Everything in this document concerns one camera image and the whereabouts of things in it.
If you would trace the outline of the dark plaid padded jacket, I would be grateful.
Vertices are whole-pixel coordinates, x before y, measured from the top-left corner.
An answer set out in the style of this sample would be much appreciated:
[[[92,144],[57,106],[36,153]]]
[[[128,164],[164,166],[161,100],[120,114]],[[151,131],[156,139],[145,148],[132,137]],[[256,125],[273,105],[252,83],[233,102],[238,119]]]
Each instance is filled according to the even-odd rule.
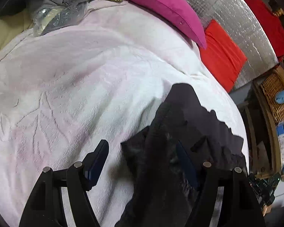
[[[205,162],[247,169],[243,138],[201,106],[189,84],[174,84],[151,124],[121,144],[134,193],[117,226],[184,226]]]

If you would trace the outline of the wooden shelf unit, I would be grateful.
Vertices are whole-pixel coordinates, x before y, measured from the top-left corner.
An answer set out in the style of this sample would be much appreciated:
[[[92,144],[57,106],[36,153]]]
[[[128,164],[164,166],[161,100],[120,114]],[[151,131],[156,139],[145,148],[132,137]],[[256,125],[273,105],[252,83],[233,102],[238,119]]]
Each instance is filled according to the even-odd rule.
[[[282,173],[277,125],[260,85],[253,81],[247,98],[238,105],[247,134],[249,169],[264,179]]]

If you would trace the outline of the white pink bed blanket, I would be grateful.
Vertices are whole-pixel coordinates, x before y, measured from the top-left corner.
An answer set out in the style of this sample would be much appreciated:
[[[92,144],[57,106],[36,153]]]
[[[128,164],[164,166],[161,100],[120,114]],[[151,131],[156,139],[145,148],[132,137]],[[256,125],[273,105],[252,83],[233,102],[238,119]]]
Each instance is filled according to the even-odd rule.
[[[178,82],[246,137],[229,94],[202,63],[198,46],[168,22],[131,3],[93,1],[77,26],[16,36],[0,51],[0,214],[20,218],[42,169],[68,168],[109,143],[88,193],[101,226],[113,226],[133,195],[120,144],[154,119]]]

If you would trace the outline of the red pillow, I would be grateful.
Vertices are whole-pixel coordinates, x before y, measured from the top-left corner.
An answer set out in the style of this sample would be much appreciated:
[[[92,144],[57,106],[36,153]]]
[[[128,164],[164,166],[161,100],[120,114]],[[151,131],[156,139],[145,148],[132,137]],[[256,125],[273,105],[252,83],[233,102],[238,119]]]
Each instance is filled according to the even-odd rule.
[[[230,92],[247,57],[215,20],[205,30],[207,48],[200,49],[201,60],[220,85]]]

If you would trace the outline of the beige bed sheet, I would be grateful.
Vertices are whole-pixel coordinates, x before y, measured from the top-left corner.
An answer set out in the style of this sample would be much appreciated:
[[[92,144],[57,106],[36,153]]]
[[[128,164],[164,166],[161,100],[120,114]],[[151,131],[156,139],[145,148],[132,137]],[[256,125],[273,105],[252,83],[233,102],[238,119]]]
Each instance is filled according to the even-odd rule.
[[[26,8],[15,15],[0,17],[0,50],[18,34],[32,27],[33,21]]]

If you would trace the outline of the red hanging cloth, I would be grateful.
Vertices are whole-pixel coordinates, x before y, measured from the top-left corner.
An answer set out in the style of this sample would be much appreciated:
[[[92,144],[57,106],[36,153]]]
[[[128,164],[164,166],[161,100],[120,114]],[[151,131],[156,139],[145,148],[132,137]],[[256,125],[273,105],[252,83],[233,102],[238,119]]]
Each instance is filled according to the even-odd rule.
[[[280,19],[273,14],[262,0],[244,1],[252,10],[266,33],[278,61],[281,61],[284,58],[284,28]]]

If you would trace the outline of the clear plastic bag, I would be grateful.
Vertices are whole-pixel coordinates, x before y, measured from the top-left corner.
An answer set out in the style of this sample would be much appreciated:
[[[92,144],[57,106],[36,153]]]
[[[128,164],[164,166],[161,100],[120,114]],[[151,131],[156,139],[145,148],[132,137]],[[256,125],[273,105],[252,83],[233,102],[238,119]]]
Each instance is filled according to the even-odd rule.
[[[87,2],[43,8],[33,17],[33,35],[43,36],[61,28],[77,25],[82,21],[86,12]]]

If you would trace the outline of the magenta pillow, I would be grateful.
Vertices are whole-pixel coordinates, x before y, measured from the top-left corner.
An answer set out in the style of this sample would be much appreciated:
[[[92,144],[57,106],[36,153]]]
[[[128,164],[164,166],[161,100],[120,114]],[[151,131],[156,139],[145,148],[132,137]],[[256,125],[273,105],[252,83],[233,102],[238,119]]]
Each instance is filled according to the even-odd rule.
[[[202,23],[186,0],[130,0],[140,6],[148,8],[165,18],[184,35],[206,48]]]

